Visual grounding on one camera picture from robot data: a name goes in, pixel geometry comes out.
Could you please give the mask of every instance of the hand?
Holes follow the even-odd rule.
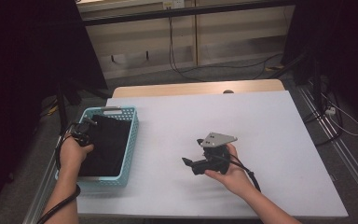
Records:
[[[237,150],[231,144],[227,144],[229,154],[238,158]],[[229,191],[236,195],[239,195],[247,191],[248,189],[254,189],[255,187],[250,182],[247,174],[237,165],[230,164],[228,171],[225,175],[217,173],[216,171],[206,170],[205,174],[222,183]]]
[[[61,168],[79,170],[81,163],[86,159],[87,153],[93,149],[93,144],[81,147],[72,136],[68,137],[61,146]]]

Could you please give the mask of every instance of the metal rail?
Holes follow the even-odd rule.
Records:
[[[60,21],[52,23],[37,24],[35,28],[67,28],[74,26],[94,26],[126,21],[147,21],[169,17],[194,16],[218,12],[241,11],[267,7],[285,7],[296,5],[308,0],[260,0],[236,4],[224,4],[207,7],[185,7],[171,10],[159,10],[151,12],[134,13],[127,15],[115,15],[105,17],[86,18],[83,21]]]

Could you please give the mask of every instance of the gray floor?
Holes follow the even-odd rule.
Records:
[[[267,62],[267,66],[278,65],[280,57],[277,56]],[[258,63],[260,60],[239,61],[232,63],[221,63],[219,65],[228,66],[244,66],[247,64]],[[260,75],[263,71],[263,64],[250,68],[202,68],[191,72],[184,73],[187,77],[195,77],[206,81],[223,81],[223,80],[243,80],[252,79]],[[269,72],[264,72],[259,78],[270,76]],[[297,106],[301,117],[305,117],[310,113],[310,109],[299,93],[297,87],[290,75],[281,78],[285,88],[290,91],[293,100]],[[150,85],[150,84],[166,84],[166,83],[187,83],[196,82],[196,80],[181,77],[172,70],[164,72],[156,72],[151,74],[143,74],[140,76],[132,76],[129,78],[120,77],[108,80],[109,92],[112,92],[119,86],[133,85]],[[76,120],[79,113],[86,107],[94,105],[104,105],[105,101],[94,98],[91,95],[81,92],[83,102],[80,106],[67,106],[68,115],[71,119]],[[340,99],[341,107],[349,114],[355,113],[346,105],[345,99]],[[357,126],[348,118],[344,117],[345,127],[353,132],[358,132]],[[11,184],[5,185],[0,194],[0,223],[22,223],[29,206],[35,196],[37,187],[48,166],[48,160],[53,153],[60,122],[58,114],[52,116],[44,116],[39,122],[37,131],[35,132],[32,143],[28,148],[28,153],[23,157],[20,166],[14,172],[15,180]],[[324,141],[327,137],[317,121],[307,124],[310,136],[315,143]],[[358,136],[342,134],[341,139],[346,143],[351,153],[358,161]],[[336,149],[332,144],[326,144],[317,147],[317,150],[326,166],[327,171],[334,175],[337,179],[334,184],[338,194],[342,199],[349,217],[340,219],[303,219],[303,223],[358,223],[358,185],[353,179],[351,173],[347,169],[345,163],[338,156]],[[181,223],[178,220],[147,220],[148,223]],[[112,218],[112,217],[81,217],[80,223],[125,223],[135,224],[143,223],[140,218]],[[254,223],[254,220],[209,220],[206,223]]]

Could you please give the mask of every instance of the black cloth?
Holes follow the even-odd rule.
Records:
[[[131,121],[94,115],[96,126],[90,125],[87,134],[94,150],[83,161],[79,176],[118,176],[121,170]]]

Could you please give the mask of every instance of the device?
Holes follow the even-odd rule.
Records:
[[[230,164],[230,154],[227,150],[227,143],[237,141],[238,138],[221,134],[209,133],[205,139],[198,139],[197,142],[203,148],[203,156],[206,160],[191,161],[182,158],[186,166],[191,167],[194,175],[203,175],[205,170],[214,170],[225,174]]]

